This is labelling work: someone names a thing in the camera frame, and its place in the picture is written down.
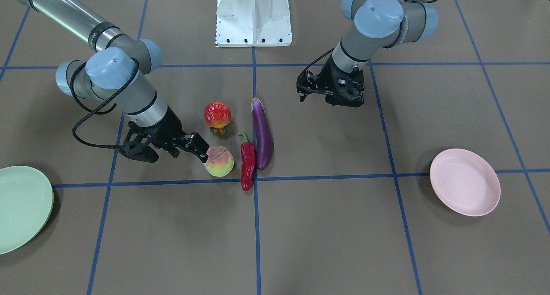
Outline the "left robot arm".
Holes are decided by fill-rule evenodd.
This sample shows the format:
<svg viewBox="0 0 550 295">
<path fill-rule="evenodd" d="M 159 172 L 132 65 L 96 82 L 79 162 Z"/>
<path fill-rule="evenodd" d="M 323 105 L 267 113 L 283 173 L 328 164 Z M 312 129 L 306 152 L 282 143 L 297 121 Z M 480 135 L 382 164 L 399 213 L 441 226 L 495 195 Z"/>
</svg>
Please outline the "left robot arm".
<svg viewBox="0 0 550 295">
<path fill-rule="evenodd" d="M 318 74 L 305 68 L 296 79 L 303 102 L 321 94 L 332 106 L 364 104 L 363 69 L 380 49 L 415 43 L 431 37 L 439 23 L 437 0 L 342 0 L 342 15 L 350 27 L 338 44 L 325 53 Z"/>
</svg>

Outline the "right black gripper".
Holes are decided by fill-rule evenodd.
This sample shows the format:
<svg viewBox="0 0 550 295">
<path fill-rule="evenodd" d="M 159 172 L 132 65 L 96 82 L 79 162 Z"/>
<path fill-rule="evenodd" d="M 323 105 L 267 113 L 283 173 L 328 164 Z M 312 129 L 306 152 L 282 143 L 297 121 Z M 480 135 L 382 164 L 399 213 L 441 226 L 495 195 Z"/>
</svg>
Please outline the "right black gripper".
<svg viewBox="0 0 550 295">
<path fill-rule="evenodd" d="M 208 161 L 209 144 L 198 132 L 184 132 L 181 120 L 170 107 L 159 123 L 148 127 L 147 134 L 151 135 L 151 143 L 155 148 L 169 153 L 173 158 L 177 158 L 180 150 L 183 150 L 196 156 L 202 163 Z"/>
</svg>

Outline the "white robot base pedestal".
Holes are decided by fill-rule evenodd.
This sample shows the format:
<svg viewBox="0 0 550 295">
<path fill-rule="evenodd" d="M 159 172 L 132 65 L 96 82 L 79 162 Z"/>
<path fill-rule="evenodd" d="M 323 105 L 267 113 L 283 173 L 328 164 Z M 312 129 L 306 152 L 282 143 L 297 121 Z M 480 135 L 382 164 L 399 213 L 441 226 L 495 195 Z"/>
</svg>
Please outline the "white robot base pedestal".
<svg viewBox="0 0 550 295">
<path fill-rule="evenodd" d="M 286 47 L 293 42 L 289 0 L 217 0 L 217 47 Z"/>
</svg>

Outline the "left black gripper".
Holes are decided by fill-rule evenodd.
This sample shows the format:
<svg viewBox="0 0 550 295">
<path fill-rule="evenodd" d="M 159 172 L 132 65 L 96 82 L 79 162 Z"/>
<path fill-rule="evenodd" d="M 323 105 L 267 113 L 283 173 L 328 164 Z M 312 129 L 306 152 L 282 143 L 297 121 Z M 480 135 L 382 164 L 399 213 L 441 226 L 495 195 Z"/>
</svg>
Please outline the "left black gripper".
<svg viewBox="0 0 550 295">
<path fill-rule="evenodd" d="M 296 78 L 296 91 L 299 94 L 301 103 L 310 94 L 323 94 L 332 99 L 340 99 L 338 85 L 336 85 L 337 77 L 334 75 L 335 64 L 333 56 L 330 55 L 318 75 L 311 71 L 302 71 Z"/>
</svg>

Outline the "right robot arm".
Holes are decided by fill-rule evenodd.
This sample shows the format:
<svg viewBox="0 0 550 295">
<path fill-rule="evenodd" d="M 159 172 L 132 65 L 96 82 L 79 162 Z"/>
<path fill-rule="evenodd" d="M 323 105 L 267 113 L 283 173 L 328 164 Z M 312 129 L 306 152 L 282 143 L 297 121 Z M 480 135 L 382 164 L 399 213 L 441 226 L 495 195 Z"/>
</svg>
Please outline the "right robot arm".
<svg viewBox="0 0 550 295">
<path fill-rule="evenodd" d="M 134 40 L 78 0 L 16 0 L 55 21 L 94 50 L 87 60 L 61 64 L 55 79 L 87 114 L 71 129 L 85 146 L 119 152 L 136 161 L 157 162 L 157 150 L 177 158 L 181 151 L 208 160 L 208 143 L 200 134 L 185 133 L 180 119 L 146 79 L 162 64 L 162 53 L 151 40 Z M 108 113 L 111 104 L 129 117 L 129 131 L 120 145 L 87 142 L 77 129 L 94 115 Z"/>
</svg>

